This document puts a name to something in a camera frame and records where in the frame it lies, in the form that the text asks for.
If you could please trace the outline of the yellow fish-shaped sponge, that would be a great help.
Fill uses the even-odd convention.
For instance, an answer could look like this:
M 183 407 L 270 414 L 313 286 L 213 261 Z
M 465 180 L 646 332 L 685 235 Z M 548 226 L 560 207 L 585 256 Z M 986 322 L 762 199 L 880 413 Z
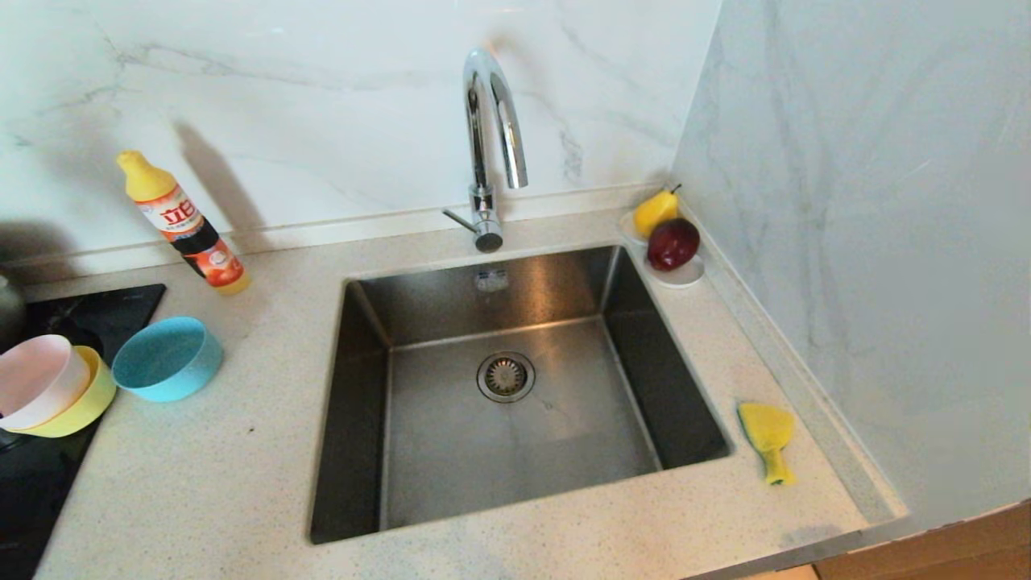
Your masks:
M 794 437 L 796 420 L 791 412 L 776 405 L 741 403 L 738 419 L 752 448 L 764 464 L 765 482 L 771 486 L 794 485 L 795 476 L 784 459 L 783 451 Z

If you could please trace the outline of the orange yellow dish soap bottle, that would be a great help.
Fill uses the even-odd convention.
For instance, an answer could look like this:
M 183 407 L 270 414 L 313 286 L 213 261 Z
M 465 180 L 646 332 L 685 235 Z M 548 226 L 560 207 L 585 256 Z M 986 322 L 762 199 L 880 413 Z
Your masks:
M 126 195 L 197 275 L 222 295 L 248 287 L 242 261 L 170 172 L 136 150 L 118 153 L 115 162 L 124 172 Z

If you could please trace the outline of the blue plastic bowl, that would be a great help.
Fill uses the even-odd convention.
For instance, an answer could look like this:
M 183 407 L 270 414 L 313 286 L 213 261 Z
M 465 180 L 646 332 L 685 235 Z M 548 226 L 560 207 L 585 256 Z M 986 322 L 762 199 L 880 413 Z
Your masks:
M 217 375 L 224 349 L 209 327 L 192 317 L 158 321 L 133 334 L 111 363 L 117 386 L 147 401 L 182 400 Z

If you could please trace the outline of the yellow plastic bowl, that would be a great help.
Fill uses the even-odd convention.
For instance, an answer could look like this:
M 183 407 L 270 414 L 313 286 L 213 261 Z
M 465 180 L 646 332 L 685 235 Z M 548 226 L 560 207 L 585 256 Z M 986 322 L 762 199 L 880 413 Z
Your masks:
M 46 438 L 67 437 L 90 427 L 113 403 L 118 386 L 110 368 L 91 346 L 74 346 L 74 349 L 89 368 L 89 384 L 80 399 L 43 425 L 10 429 L 11 433 Z

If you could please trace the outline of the pink plastic bowl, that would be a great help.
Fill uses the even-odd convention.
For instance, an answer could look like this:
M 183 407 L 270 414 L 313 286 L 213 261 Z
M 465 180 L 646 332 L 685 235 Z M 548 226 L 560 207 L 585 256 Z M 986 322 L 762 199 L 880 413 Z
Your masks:
M 69 339 L 45 334 L 0 355 L 0 429 L 44 425 L 80 399 L 91 371 Z

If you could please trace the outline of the stainless steel sink basin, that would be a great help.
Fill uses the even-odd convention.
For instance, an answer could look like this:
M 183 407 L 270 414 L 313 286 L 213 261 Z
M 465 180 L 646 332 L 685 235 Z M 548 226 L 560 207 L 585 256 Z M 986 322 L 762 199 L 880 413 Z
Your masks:
M 536 368 L 516 403 L 476 385 L 500 351 Z M 308 536 L 344 541 L 731 451 L 626 247 L 347 280 Z

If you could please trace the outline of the round metal drain strainer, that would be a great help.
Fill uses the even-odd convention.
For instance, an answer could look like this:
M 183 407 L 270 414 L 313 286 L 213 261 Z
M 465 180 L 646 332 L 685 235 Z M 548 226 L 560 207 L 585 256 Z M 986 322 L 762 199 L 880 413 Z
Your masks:
M 516 351 L 493 353 L 479 364 L 476 386 L 487 399 L 500 404 L 511 404 L 532 391 L 536 381 L 536 368 L 523 354 Z

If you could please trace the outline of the yellow pear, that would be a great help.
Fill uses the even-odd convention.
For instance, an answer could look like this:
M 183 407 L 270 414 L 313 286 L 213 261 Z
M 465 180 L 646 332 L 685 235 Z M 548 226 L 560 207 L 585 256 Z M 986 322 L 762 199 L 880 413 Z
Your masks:
M 660 224 L 680 216 L 680 199 L 677 197 L 679 187 L 680 184 L 664 187 L 634 209 L 632 223 L 641 238 L 647 239 Z

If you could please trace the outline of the chrome gooseneck faucet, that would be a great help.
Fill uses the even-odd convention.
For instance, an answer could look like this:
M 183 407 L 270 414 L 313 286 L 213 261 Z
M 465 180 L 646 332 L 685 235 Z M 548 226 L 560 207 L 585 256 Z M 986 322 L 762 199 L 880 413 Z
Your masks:
M 472 220 L 465 220 L 448 209 L 442 209 L 441 213 L 472 233 L 478 252 L 490 254 L 503 246 L 503 228 L 495 202 L 495 187 L 487 170 L 489 111 L 494 115 L 507 186 L 527 187 L 529 177 L 511 87 L 489 48 L 468 52 L 463 66 L 463 97 L 472 165 L 472 184 L 468 187 Z

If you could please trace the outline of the dark red apple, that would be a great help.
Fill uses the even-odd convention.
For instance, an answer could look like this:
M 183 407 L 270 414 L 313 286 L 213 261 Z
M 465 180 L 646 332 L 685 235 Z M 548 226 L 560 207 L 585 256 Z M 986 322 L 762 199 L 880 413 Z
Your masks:
M 701 234 L 692 221 L 683 217 L 662 221 L 648 235 L 648 267 L 674 271 L 693 259 L 700 246 Z

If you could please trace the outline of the small white dish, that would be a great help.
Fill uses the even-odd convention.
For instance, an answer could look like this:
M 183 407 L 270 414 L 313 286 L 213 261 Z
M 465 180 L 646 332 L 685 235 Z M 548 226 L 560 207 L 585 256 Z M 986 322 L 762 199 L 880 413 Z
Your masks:
M 619 218 L 619 232 L 629 243 L 631 253 L 640 261 L 645 274 L 651 276 L 660 286 L 673 289 L 688 288 L 699 282 L 706 274 L 706 264 L 701 253 L 694 255 L 689 262 L 674 271 L 657 271 L 647 261 L 647 239 L 637 234 L 633 223 L 633 210 L 622 214 Z

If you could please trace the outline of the black induction cooktop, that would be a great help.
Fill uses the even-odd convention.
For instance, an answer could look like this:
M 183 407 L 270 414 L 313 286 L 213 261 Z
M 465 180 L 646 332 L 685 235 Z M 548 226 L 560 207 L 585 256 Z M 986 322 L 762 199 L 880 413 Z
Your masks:
M 32 302 L 19 341 L 59 334 L 112 363 L 166 291 L 143 285 Z M 0 430 L 0 580 L 32 580 L 101 422 L 62 438 Z

